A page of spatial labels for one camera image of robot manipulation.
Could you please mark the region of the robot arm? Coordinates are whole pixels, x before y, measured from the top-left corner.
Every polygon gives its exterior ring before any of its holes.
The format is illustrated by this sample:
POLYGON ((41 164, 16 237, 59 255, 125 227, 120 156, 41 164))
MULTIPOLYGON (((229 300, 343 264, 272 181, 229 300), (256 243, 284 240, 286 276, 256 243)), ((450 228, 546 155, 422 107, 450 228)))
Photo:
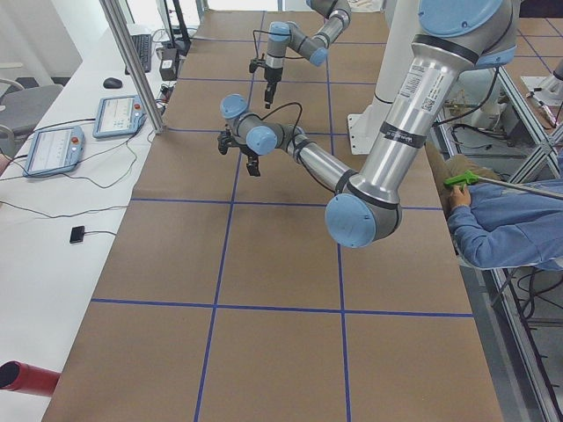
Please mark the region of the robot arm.
POLYGON ((458 77, 513 59, 519 10, 517 1, 418 3, 413 61, 359 171, 309 140, 299 126, 269 123, 252 113, 238 94, 220 104, 225 129, 219 151, 240 149, 257 175, 261 156, 284 150, 333 193, 325 223, 338 244, 359 248, 385 238, 401 222, 398 188, 458 77))
POLYGON ((249 71, 264 69, 267 87, 264 93, 265 108, 274 103, 277 84, 282 80, 286 53, 290 49, 298 57, 315 66, 325 63, 328 48, 349 27, 351 8, 347 1, 309 1, 307 5, 325 18, 323 26, 312 36, 306 35, 292 21, 274 21, 267 31, 267 51, 251 60, 249 71))

